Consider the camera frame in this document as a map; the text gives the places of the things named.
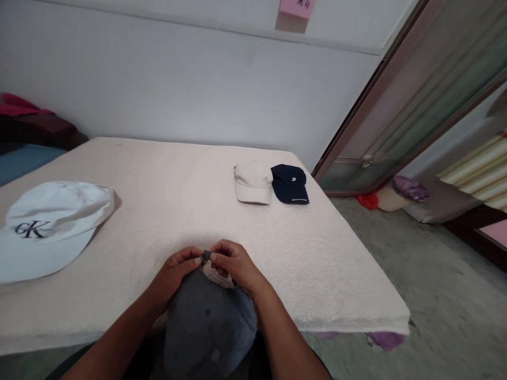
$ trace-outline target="concrete floor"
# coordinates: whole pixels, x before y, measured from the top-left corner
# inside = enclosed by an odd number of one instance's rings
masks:
[[[368,211],[335,198],[411,311],[415,327],[387,353],[364,334],[304,334],[336,379],[504,379],[507,276],[441,226],[403,211]],[[0,357],[0,377],[43,379],[79,347]]]

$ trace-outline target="blue cushion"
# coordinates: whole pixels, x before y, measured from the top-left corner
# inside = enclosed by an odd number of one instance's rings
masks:
[[[34,144],[0,144],[0,186],[53,161],[65,150]]]

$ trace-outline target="trash can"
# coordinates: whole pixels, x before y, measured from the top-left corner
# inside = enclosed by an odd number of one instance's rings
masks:
[[[429,198],[429,191],[414,180],[394,176],[377,191],[379,209],[394,211],[414,203],[424,202]]]

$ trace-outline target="glass door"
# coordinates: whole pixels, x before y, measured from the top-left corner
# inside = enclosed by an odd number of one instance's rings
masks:
[[[393,56],[405,54],[403,64],[396,74],[387,64],[389,84],[374,104],[359,107],[345,128],[354,118],[362,119],[358,127],[341,131],[314,172],[329,195],[375,190],[507,79],[506,1],[449,0],[438,11],[416,44],[407,35]]]

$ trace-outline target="mattress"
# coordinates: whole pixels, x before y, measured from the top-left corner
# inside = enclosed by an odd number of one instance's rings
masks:
[[[301,167],[309,205],[240,203],[238,161]],[[173,252],[240,242],[301,331],[408,334],[409,310],[299,159],[286,151],[96,138],[0,188],[0,216],[28,189],[85,181],[116,209],[50,276],[0,286],[0,354],[98,339]]]

